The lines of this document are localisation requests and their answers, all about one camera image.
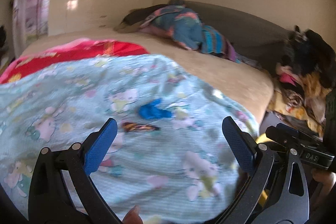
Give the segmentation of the right hand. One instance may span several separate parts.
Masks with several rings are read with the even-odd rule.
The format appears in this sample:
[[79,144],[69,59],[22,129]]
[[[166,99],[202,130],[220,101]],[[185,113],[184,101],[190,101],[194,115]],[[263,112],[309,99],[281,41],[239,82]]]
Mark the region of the right hand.
[[318,201],[321,202],[329,195],[335,184],[335,173],[314,168],[311,170],[311,174],[316,182],[322,184],[322,189],[318,195]]

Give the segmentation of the left hand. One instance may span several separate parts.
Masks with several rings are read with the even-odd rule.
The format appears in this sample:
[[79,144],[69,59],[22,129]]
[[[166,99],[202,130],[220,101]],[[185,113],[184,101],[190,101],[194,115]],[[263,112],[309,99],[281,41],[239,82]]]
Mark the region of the left hand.
[[139,206],[135,205],[122,220],[123,224],[143,224],[143,220],[139,216]]

